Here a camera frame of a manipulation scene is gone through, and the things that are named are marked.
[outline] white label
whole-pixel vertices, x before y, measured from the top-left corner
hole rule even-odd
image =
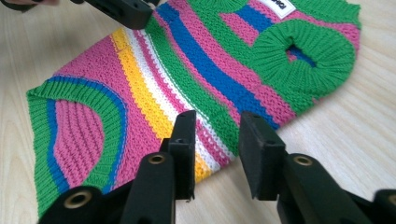
[[[289,16],[289,14],[296,9],[296,7],[289,0],[259,0],[259,1],[264,3],[269,8],[271,8],[280,19]]]

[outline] knitted garment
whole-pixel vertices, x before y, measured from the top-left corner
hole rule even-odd
[[[360,7],[292,0],[280,19],[276,2],[170,0],[145,30],[120,28],[28,91],[39,215],[70,188],[134,179],[183,111],[197,111],[199,182],[238,155],[242,111],[276,130],[339,87]]]

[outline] light wood surface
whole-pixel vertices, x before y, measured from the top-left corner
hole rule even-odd
[[[361,4],[361,50],[350,79],[278,132],[288,152],[319,160],[344,189],[372,200],[396,189],[396,1]],[[26,13],[0,5],[0,223],[36,223],[33,133],[25,93],[120,27],[88,4]],[[240,160],[177,202],[177,223],[279,223],[251,200]]]

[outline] yellow stripe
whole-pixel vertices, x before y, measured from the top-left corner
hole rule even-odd
[[[137,106],[142,110],[142,113],[158,138],[170,137],[173,124],[165,116],[146,87],[125,32],[120,28],[111,35],[111,38],[117,49],[122,69],[127,77],[132,96]],[[198,153],[195,153],[195,181],[200,182],[204,178],[209,177],[211,173],[205,160]]]

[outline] colorful striped fabric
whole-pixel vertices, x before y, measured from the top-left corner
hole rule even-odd
[[[339,87],[359,49],[359,6],[292,0],[170,0],[145,30],[120,28],[27,92],[41,216],[80,185],[104,193],[197,111],[196,182],[237,155],[244,110],[276,130]]]

